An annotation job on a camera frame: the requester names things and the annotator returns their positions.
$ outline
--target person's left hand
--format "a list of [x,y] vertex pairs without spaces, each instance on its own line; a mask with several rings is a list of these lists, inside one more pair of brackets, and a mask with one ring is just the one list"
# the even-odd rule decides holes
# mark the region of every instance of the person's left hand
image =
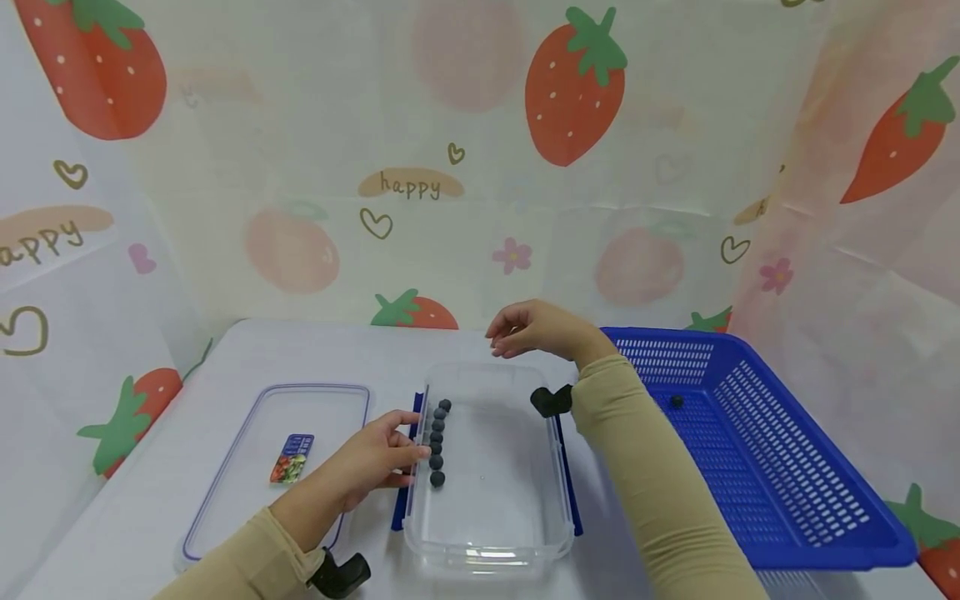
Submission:
[[405,488],[410,467],[430,456],[396,431],[420,420],[393,411],[353,434],[347,443],[274,502],[270,510],[303,552],[316,548],[342,513],[352,511],[377,488]]
[[370,422],[308,479],[316,475],[333,487],[343,502],[344,513],[355,509],[377,488],[406,488],[413,480],[410,467],[430,456],[430,448],[415,445],[396,429],[419,420],[417,413],[395,410]]

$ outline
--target clear plastic container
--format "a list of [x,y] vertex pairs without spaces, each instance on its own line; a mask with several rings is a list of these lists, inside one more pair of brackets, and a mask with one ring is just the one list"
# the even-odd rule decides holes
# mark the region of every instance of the clear plastic container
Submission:
[[[314,436],[300,480],[329,458],[367,422],[371,392],[358,385],[285,384],[264,390],[253,404],[224,462],[206,492],[190,529],[177,548],[175,567],[184,571],[229,538],[251,516],[290,486],[270,483],[287,437]],[[340,516],[321,542],[343,543]]]
[[530,394],[536,369],[449,363],[427,375],[418,437],[429,443],[433,412],[444,420],[441,488],[424,460],[414,471],[403,532],[434,577],[533,578],[565,555],[574,526],[556,420]]

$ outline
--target fabric backdrop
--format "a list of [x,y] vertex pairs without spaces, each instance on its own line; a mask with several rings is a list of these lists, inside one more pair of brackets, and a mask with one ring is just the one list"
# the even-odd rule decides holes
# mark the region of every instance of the fabric backdrop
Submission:
[[948,0],[0,3],[0,467],[32,482],[0,492],[0,597],[238,319],[482,328],[533,296],[730,323],[950,585],[958,23]]

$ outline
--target blue plastic basket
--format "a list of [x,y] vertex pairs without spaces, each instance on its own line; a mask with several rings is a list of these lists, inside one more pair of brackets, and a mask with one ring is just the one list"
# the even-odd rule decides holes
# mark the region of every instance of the blue plastic basket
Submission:
[[[731,335],[604,332],[636,367],[756,569],[907,566],[917,546],[749,345]],[[679,408],[673,395],[684,397]]]

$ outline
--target white table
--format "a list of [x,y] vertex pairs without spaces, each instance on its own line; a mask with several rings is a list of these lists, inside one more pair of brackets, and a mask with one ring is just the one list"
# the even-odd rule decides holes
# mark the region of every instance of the white table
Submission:
[[[409,410],[429,367],[450,360],[494,359],[476,332],[261,320],[235,325],[64,537],[21,600],[137,600],[171,581],[178,540],[257,394],[266,387],[284,382],[360,383],[374,392],[376,416],[394,408]],[[569,363],[545,354],[515,360],[540,369],[551,389],[575,375]],[[568,416],[564,433],[585,534],[547,581],[532,588],[423,581],[410,566],[411,552],[402,534],[390,530],[396,493],[376,492],[349,524],[350,548],[364,554],[373,573],[357,597],[652,597],[644,595],[647,585],[639,558],[610,484]],[[915,565],[858,574],[765,574],[764,581],[772,598],[943,597]]]

